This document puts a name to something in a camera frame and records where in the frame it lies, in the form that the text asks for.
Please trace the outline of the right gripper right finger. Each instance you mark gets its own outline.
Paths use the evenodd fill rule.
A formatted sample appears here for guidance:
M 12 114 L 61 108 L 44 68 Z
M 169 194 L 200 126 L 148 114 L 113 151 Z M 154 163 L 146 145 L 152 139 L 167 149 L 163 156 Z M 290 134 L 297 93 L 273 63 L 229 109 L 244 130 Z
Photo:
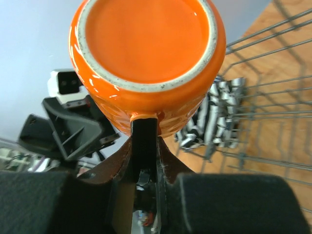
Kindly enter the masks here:
M 288 183 L 261 174 L 197 174 L 158 139 L 162 234 L 308 234 Z

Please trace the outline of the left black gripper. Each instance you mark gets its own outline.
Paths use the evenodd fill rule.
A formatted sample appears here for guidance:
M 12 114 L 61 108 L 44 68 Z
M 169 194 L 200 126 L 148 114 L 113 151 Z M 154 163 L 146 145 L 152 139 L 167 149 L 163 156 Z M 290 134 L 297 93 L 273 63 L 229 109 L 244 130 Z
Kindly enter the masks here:
M 30 114 L 18 138 L 19 145 L 28 151 L 73 161 L 92 153 L 99 142 L 111 146 L 119 138 L 89 95 L 65 103 L 66 109 L 55 97 L 45 98 L 42 105 L 49 121 Z

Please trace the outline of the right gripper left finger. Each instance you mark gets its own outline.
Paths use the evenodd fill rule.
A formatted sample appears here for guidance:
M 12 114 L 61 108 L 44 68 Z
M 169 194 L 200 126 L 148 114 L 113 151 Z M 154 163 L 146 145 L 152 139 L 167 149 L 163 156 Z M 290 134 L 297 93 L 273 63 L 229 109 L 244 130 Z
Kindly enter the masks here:
M 1 172 L 1 233 L 129 234 L 135 190 L 130 156 L 128 140 L 79 177 Z

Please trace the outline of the orange ceramic mug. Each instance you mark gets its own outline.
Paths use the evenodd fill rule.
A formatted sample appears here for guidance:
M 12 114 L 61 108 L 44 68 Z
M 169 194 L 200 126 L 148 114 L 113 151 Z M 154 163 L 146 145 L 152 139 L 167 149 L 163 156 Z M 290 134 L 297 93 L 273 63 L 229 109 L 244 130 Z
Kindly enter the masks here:
M 138 179 L 155 166 L 157 138 L 182 129 L 204 100 L 226 34 L 210 0 L 84 0 L 68 50 L 95 104 L 131 137 Z

